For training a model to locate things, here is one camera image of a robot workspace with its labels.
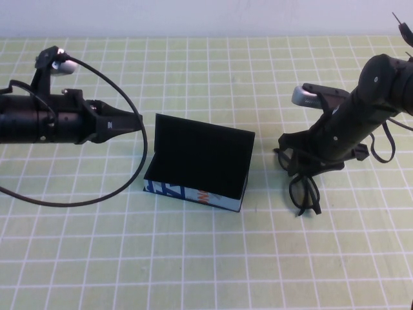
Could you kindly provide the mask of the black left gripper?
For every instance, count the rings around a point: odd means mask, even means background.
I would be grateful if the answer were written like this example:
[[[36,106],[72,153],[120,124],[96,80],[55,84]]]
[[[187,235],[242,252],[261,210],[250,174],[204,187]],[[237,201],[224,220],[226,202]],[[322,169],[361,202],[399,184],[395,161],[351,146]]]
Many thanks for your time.
[[[85,100],[83,92],[68,89],[35,100],[34,143],[104,143],[143,128],[140,113],[120,110],[99,100]],[[110,118],[97,118],[94,115]]]

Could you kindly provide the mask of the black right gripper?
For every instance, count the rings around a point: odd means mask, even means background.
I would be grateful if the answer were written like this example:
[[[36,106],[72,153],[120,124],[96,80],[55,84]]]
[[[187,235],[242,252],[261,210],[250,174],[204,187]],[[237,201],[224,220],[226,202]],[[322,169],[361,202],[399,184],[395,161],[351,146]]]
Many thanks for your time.
[[[386,99],[382,96],[363,97],[352,92],[331,117],[310,137],[316,152],[308,144],[308,131],[284,133],[279,138],[280,155],[292,151],[285,170],[289,176],[317,176],[344,169],[349,160],[363,161],[368,147],[358,145],[387,119]]]

